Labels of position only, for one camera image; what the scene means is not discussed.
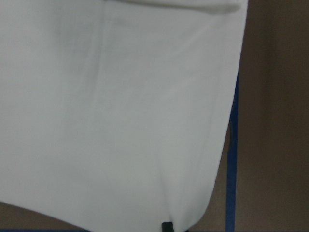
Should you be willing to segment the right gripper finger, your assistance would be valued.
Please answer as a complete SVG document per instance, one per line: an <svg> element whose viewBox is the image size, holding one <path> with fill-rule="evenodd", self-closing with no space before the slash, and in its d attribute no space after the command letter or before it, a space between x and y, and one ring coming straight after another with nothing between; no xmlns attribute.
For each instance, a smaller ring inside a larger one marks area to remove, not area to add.
<svg viewBox="0 0 309 232"><path fill-rule="evenodd" d="M162 232L173 232L172 222L163 222L161 225Z"/></svg>

